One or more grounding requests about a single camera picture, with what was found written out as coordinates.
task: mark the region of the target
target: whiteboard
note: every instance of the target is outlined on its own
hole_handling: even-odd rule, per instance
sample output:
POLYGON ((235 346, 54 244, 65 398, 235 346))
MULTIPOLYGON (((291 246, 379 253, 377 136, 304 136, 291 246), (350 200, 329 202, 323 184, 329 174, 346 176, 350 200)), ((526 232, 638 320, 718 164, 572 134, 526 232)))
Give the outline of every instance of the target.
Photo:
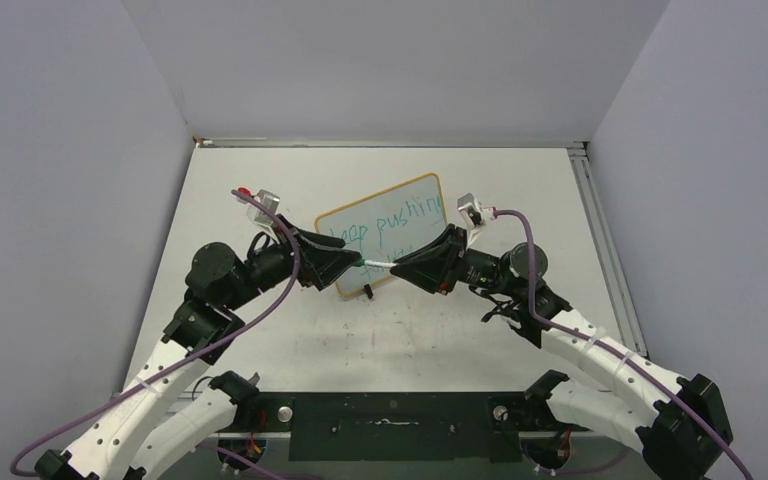
MULTIPOLYGON (((314 230, 334 206, 428 172, 440 177, 442 204, 459 219, 457 199, 516 208, 531 221, 549 257, 546 280, 609 335, 619 327, 565 149, 528 148, 198 148, 193 152, 129 373, 134 375, 181 304, 193 254, 224 242, 245 256, 260 230, 229 193, 245 186, 281 197, 279 212, 314 230)), ((501 255, 524 241, 515 220, 493 222, 472 248, 501 255)), ((248 320, 283 286, 237 310, 248 320)), ((431 295, 394 279, 372 300, 295 287, 275 312, 238 338, 212 373, 257 371, 264 391, 428 392, 524 390, 549 368, 583 375, 514 334, 492 304, 458 284, 431 295)))
MULTIPOLYGON (((346 249, 364 260, 393 262, 430 243, 446 228, 440 177, 427 173, 394 187, 323 213, 318 233, 346 241, 346 249)), ((349 296, 390 278, 381 267, 351 268, 337 280, 340 295, 349 296)))

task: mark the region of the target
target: table surface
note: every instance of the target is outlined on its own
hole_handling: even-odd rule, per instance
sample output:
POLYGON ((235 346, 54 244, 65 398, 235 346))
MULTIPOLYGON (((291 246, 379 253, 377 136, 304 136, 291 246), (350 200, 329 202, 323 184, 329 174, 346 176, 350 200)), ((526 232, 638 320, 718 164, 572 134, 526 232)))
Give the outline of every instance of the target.
MULTIPOLYGON (((181 304, 195 251, 221 241, 244 257, 257 228, 230 194, 246 186, 281 197, 279 212, 313 231, 314 219, 419 175, 440 176, 450 222, 457 198, 518 209, 549 257, 546 280, 596 325, 619 339, 603 272, 565 149, 524 148, 200 148, 187 172, 140 329, 129 378, 143 364, 181 304)), ((501 255, 524 241, 511 218, 494 222, 473 248, 501 255)), ((283 284, 243 306, 250 319, 283 284)), ((398 279, 372 300, 341 299, 336 289, 295 287, 284 304, 231 345, 211 372, 257 371, 265 391, 513 391, 548 369, 586 380, 499 317, 492 304, 458 285, 430 295, 398 279)))

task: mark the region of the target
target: white wall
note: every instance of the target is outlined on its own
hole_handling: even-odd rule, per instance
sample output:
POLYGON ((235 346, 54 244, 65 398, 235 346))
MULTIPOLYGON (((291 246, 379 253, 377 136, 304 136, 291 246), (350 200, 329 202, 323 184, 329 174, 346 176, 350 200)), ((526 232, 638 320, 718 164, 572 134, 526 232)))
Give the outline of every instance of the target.
POLYGON ((0 478, 121 384, 191 143, 118 0, 0 2, 0 478))
POLYGON ((590 154, 653 358, 720 385, 768 478, 768 2, 673 0, 590 154))
POLYGON ((584 140, 668 0, 124 0, 194 133, 584 140))

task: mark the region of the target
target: bolt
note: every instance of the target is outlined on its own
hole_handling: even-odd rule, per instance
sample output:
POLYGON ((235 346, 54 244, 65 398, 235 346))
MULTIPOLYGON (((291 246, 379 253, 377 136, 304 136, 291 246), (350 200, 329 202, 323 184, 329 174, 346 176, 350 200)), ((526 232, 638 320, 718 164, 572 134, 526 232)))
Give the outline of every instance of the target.
POLYGON ((287 406, 278 409, 278 421, 281 423, 287 423, 293 418, 293 409, 287 406))
POLYGON ((505 418, 508 417, 508 408, 504 405, 497 405, 496 408, 493 409, 493 418, 496 419, 496 421, 501 422, 505 418))

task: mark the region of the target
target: small whiteboard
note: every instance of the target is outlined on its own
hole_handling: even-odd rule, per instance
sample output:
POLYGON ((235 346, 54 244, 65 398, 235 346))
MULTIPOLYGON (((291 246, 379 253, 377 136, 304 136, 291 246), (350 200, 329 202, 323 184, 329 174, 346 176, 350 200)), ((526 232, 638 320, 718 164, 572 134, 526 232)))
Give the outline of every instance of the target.
MULTIPOLYGON (((323 213, 314 226, 342 238, 365 260, 393 262, 437 238, 446 223, 440 178, 428 173, 323 213)), ((337 291, 354 295, 389 277, 381 267, 353 267, 337 280, 337 291)))

